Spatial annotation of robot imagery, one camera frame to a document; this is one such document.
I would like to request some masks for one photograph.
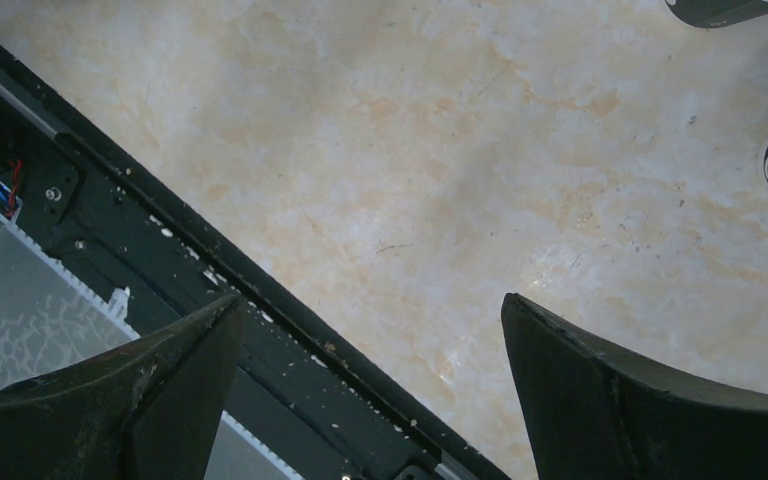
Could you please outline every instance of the screw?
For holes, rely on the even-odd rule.
[[[61,193],[60,189],[57,187],[51,187],[45,191],[45,198],[51,200],[52,202],[59,202],[62,196],[63,193]]]

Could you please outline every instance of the bolt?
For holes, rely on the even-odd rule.
[[[51,200],[52,202],[59,202],[62,196],[63,193],[61,193],[60,189],[57,187],[51,187],[45,191],[45,198]]]

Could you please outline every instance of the beige surface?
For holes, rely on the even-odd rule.
[[[0,42],[513,478],[507,291],[768,392],[768,17],[2,0]]]

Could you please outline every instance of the marble-patterned surface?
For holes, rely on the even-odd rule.
[[[0,42],[513,478],[507,291],[768,392],[768,16],[0,0]]]

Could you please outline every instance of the gray floor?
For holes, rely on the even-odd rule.
[[[0,229],[0,389],[127,341],[121,330]],[[205,478],[286,476],[223,421]]]

